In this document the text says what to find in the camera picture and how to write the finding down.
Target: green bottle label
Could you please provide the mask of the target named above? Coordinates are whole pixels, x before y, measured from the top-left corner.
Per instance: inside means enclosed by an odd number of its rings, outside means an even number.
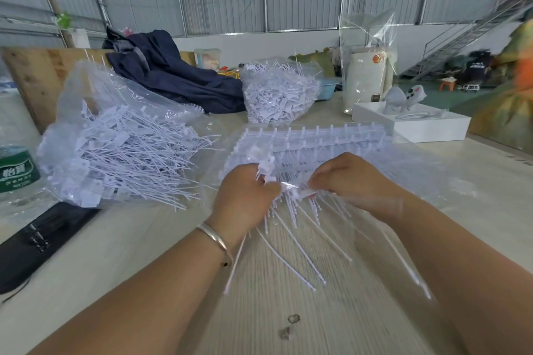
[[[41,174],[28,150],[0,148],[0,193],[28,186],[40,178]]]

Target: silver bangle bracelet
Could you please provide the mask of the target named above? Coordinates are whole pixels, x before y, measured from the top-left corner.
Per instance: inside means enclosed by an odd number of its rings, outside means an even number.
[[[230,251],[228,250],[228,247],[222,240],[222,237],[220,237],[220,235],[216,231],[214,231],[213,228],[211,228],[207,224],[199,224],[198,226],[196,226],[196,228],[207,234],[220,246],[220,248],[222,248],[226,252],[226,255],[229,257],[230,261],[224,263],[224,267],[229,267],[231,264],[233,264],[233,256],[231,255]]]

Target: plywood board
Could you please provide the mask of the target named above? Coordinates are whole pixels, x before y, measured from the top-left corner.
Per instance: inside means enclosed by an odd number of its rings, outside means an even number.
[[[75,62],[93,60],[109,66],[107,49],[2,48],[2,57],[17,83],[37,129],[43,133],[56,120],[56,104]],[[193,52],[180,52],[196,66]]]

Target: hand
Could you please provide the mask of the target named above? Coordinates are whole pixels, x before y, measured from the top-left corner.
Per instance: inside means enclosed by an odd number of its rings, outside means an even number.
[[[376,167],[351,153],[343,153],[318,167],[308,182],[316,190],[327,190],[380,220],[401,211],[410,193],[385,177]]]
[[[206,221],[230,249],[263,220],[272,201],[281,194],[279,183],[265,184],[263,177],[257,180],[256,176],[257,164],[231,170],[220,184],[213,213]]]

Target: small debris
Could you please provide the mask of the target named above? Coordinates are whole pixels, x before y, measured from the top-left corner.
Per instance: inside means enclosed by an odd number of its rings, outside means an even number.
[[[295,323],[299,322],[300,316],[299,315],[292,315],[292,316],[289,316],[289,318],[287,320],[289,321],[289,323],[295,324]]]
[[[283,330],[280,330],[279,336],[281,339],[287,339],[289,341],[292,341],[296,336],[294,335],[294,328],[287,326]]]

